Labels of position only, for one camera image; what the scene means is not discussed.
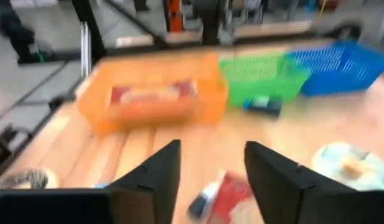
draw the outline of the plastic basket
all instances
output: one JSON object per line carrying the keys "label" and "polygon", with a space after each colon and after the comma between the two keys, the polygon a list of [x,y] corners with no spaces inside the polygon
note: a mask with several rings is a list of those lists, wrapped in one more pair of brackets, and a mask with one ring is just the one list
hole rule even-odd
{"label": "plastic basket", "polygon": [[[153,57],[104,60],[93,73],[77,106],[100,135],[167,123],[215,123],[221,120],[226,108],[228,87],[215,53],[154,54]],[[196,82],[196,98],[132,106],[109,105],[114,86],[152,89],[183,80]]]}
{"label": "plastic basket", "polygon": [[295,66],[284,54],[221,60],[220,68],[229,83],[232,106],[241,106],[252,96],[270,96],[290,102],[309,77],[309,72]]}
{"label": "plastic basket", "polygon": [[311,71],[301,89],[306,96],[366,90],[384,71],[384,55],[354,42],[295,50],[288,57]]}

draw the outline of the green basket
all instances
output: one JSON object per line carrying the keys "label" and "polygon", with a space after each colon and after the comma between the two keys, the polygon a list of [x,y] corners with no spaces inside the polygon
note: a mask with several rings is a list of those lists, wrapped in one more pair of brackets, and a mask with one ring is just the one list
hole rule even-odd
{"label": "green basket", "polygon": [[232,106],[241,106],[254,96],[270,96],[291,102],[310,75],[284,54],[221,60],[220,68],[229,83]]}

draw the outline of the blue basket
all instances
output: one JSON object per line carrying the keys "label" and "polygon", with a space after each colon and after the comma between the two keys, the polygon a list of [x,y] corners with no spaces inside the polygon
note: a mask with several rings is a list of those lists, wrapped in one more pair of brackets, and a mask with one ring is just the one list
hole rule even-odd
{"label": "blue basket", "polygon": [[366,90],[384,71],[384,55],[355,42],[295,50],[288,57],[311,72],[301,88],[306,96]]}

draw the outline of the wooden tabletop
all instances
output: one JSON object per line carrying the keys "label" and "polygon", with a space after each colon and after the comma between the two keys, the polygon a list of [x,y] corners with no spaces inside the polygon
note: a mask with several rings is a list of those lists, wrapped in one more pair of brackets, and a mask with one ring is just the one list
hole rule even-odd
{"label": "wooden tabletop", "polygon": [[[222,57],[237,57],[328,43],[317,40],[217,51]],[[138,60],[159,57],[149,54]],[[247,140],[258,141],[306,166],[320,147],[335,141],[349,142],[384,159],[384,75],[366,92],[299,97],[284,106],[279,119],[229,110],[212,126],[146,127],[103,138],[94,134],[75,105],[63,105],[7,174],[43,167],[55,172],[61,187],[93,187],[125,175],[173,139],[182,141],[174,223],[188,223],[185,212],[189,203],[219,172],[246,175],[243,149]]]}

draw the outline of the orange basket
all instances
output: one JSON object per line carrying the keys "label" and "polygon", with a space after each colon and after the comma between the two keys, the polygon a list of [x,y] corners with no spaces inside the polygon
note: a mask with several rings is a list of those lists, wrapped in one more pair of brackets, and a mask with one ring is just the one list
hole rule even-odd
{"label": "orange basket", "polygon": [[[164,123],[215,123],[222,118],[226,107],[228,87],[214,52],[104,60],[90,78],[89,86],[78,97],[77,106],[97,134]],[[113,91],[119,86],[127,93],[129,89],[162,92],[163,89],[173,91],[171,86],[180,82],[193,83],[195,94],[112,104]]]}

